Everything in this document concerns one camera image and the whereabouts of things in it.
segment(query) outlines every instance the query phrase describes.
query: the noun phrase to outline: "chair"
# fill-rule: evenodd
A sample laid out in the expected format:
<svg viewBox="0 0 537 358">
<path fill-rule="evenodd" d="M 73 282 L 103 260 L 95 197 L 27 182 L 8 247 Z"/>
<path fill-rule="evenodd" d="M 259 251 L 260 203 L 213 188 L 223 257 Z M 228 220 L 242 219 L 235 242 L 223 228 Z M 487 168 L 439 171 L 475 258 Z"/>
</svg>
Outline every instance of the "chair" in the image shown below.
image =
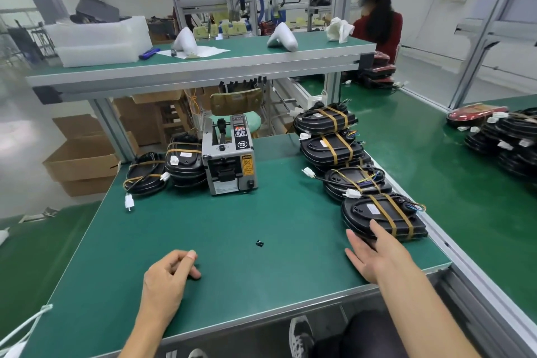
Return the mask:
<svg viewBox="0 0 537 358">
<path fill-rule="evenodd" d="M 256 110 L 261 107 L 263 93 L 260 88 L 240 92 L 211 95 L 211 119 L 216 123 L 218 119 L 230 122 L 232 115 L 244 114 L 252 137 L 258 137 L 257 131 L 261 127 L 261 117 Z M 231 138 L 231 130 L 226 129 L 226 137 Z"/>
</svg>

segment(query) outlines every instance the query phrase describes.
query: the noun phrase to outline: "woman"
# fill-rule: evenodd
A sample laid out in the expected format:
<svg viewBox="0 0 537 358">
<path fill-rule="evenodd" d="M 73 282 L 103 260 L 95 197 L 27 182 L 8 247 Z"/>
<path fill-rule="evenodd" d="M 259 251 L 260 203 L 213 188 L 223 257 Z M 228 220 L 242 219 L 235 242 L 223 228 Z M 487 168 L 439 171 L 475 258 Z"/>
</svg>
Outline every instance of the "woman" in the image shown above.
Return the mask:
<svg viewBox="0 0 537 358">
<path fill-rule="evenodd" d="M 401 41 L 403 16 L 392 8 L 392 0 L 359 0 L 362 18 L 354 22 L 353 37 L 376 43 L 377 51 L 390 56 L 395 62 Z"/>
</svg>

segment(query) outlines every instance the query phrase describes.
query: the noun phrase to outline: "paper sheet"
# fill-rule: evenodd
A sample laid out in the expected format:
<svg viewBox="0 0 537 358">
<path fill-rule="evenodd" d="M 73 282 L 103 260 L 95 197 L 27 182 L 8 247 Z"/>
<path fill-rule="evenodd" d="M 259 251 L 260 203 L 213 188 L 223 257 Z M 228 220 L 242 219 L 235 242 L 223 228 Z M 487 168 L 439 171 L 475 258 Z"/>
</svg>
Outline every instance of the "paper sheet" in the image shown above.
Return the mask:
<svg viewBox="0 0 537 358">
<path fill-rule="evenodd" d="M 205 58 L 208 56 L 216 56 L 229 50 L 217 49 L 216 47 L 207 47 L 205 45 L 198 45 L 198 54 L 196 56 L 187 56 L 184 51 L 177 51 L 177 58 L 183 60 L 190 58 Z M 171 56 L 171 50 L 159 51 L 157 54 L 162 54 L 163 56 Z"/>
</svg>

